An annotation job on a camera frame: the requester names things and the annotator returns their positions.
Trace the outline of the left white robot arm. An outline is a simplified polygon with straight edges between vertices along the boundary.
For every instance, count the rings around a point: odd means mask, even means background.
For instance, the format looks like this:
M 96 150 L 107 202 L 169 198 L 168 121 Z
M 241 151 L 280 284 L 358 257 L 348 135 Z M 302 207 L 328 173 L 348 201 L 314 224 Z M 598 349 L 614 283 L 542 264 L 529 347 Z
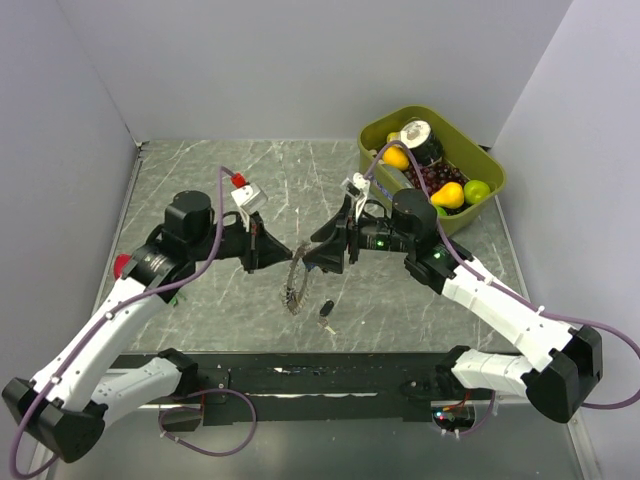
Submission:
M 266 231 L 258 213 L 266 194 L 246 185 L 231 196 L 237 208 L 226 224 L 207 194 L 176 194 L 163 222 L 132 253 L 83 329 L 31 379 L 14 378 L 3 389 L 20 428 L 58 459 L 79 460 L 108 426 L 147 402 L 161 397 L 185 402 L 195 395 L 198 365 L 175 349 L 116 380 L 102 377 L 131 337 L 193 279 L 198 263 L 237 258 L 245 271 L 254 272 L 291 259 L 291 250 Z

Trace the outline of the large metal keyring with keys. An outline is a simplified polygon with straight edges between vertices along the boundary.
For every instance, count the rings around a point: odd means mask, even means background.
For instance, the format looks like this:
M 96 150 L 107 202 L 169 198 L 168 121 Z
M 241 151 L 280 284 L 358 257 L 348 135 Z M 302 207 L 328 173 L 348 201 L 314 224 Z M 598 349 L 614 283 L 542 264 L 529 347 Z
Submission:
M 308 299 L 310 270 L 303 261 L 310 251 L 311 243 L 302 242 L 295 250 L 289 264 L 286 280 L 281 290 L 281 301 L 285 310 L 293 316 L 298 315 Z

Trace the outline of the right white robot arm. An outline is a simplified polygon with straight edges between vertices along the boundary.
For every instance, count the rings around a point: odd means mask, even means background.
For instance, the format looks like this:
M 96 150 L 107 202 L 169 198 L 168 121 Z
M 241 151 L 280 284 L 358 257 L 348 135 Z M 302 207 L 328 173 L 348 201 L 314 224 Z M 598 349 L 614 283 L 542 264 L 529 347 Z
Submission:
M 340 274 L 361 250 L 403 253 L 412 278 L 474 313 L 517 350 L 502 355 L 453 348 L 438 368 L 439 391 L 452 399 L 474 389 L 508 393 L 550 420 L 569 422 L 601 380 L 601 335 L 518 301 L 469 251 L 442 239 L 438 212 L 422 192 L 396 192 L 387 216 L 374 217 L 364 205 L 346 195 L 340 210 L 312 234 L 316 246 L 304 263 Z

